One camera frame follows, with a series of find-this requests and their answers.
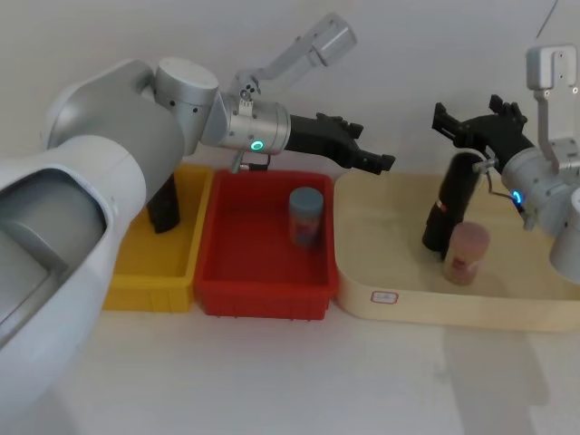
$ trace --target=white wall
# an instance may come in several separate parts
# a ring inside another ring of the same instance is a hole
[[[366,129],[368,150],[394,153],[397,169],[443,170],[450,143],[430,129],[435,102],[460,119],[487,112],[498,92],[521,103],[535,138],[536,107],[524,54],[554,0],[3,0],[0,4],[0,156],[39,150],[51,100],[66,84],[120,59],[152,65],[188,57],[229,85],[240,67],[272,60],[336,11],[359,45],[278,100],[292,113],[342,115]],[[580,44],[580,6],[560,0],[541,43]],[[229,153],[194,158],[226,165]],[[332,162],[284,153],[278,168],[332,171]]]

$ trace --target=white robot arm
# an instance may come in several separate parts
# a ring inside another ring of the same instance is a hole
[[[512,193],[525,229],[536,224],[556,241],[550,262],[580,284],[580,149],[575,140],[576,48],[536,47],[527,52],[527,87],[538,101],[538,142],[523,134],[527,118],[516,103],[491,97],[493,115],[459,122],[438,103],[433,129],[457,148],[479,151]]]
[[[131,221],[147,203],[166,207],[157,192],[170,196],[168,179],[199,141],[240,153],[320,154],[374,173],[391,167],[394,158],[358,149],[360,126],[293,117],[253,98],[333,63],[355,42],[330,14],[270,67],[239,73],[231,92],[174,58],[156,72],[127,61],[63,92],[47,117],[47,151],[0,162],[0,424],[39,397],[84,343]]]

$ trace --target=beige tray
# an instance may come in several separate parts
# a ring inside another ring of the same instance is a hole
[[[466,220],[491,233],[478,279],[453,285],[421,243],[442,178],[352,171],[334,187],[339,305],[358,317],[521,331],[580,326],[580,286],[551,268],[551,240],[524,231],[508,199],[479,186]]]

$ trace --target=blue indicator light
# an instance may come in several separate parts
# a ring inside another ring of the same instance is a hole
[[[264,142],[263,142],[263,141],[261,141],[261,140],[254,140],[254,141],[252,142],[252,144],[250,145],[250,149],[251,149],[252,151],[261,151],[261,150],[263,150],[263,149],[264,149],[264,147],[265,147],[265,146],[266,146],[266,145],[264,144]]]
[[[524,196],[521,193],[519,193],[517,190],[514,190],[513,192],[511,192],[511,196],[517,205],[521,206],[524,203]]]

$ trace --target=table surface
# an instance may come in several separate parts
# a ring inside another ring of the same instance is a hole
[[[580,333],[103,313],[3,435],[577,433]]]

